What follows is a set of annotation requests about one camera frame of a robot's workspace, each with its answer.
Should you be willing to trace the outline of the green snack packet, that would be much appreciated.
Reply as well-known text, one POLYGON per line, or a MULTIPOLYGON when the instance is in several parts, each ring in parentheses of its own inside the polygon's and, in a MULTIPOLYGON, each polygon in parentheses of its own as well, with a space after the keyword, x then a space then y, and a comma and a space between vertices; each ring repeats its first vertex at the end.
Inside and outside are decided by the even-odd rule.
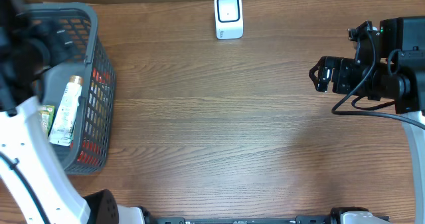
POLYGON ((55 106, 53 105, 42 105, 41 109, 39 110, 39 114, 41 115, 42 128, 47 136, 50 133, 50 129, 54 120, 54 110, 55 106))

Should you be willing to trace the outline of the white tube with gold cap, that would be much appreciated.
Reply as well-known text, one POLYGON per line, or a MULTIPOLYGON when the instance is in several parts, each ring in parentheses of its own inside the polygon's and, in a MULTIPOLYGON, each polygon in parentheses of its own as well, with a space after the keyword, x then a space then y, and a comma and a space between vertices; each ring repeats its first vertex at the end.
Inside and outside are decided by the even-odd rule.
POLYGON ((81 76, 72 75, 70 77, 50 130, 48 137, 50 143, 70 146, 83 81, 81 76))

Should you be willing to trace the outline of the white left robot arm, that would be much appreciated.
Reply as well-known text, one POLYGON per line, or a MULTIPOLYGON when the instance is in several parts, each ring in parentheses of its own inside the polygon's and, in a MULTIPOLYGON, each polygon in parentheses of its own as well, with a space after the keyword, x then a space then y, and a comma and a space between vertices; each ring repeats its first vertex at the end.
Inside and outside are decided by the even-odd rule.
POLYGON ((147 223, 68 178, 104 167, 115 90, 91 7, 1 0, 1 179, 28 223, 147 223))

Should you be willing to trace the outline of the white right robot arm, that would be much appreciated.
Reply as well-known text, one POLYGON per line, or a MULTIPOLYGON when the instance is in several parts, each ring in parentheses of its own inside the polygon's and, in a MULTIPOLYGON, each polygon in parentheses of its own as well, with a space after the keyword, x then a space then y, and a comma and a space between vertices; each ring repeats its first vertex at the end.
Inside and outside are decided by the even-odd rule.
POLYGON ((343 98, 335 115, 373 116, 402 122, 412 159, 416 223, 424 222, 424 57, 421 51, 392 49, 380 61, 375 49, 358 51, 354 59, 323 56, 310 69, 316 91, 343 98))

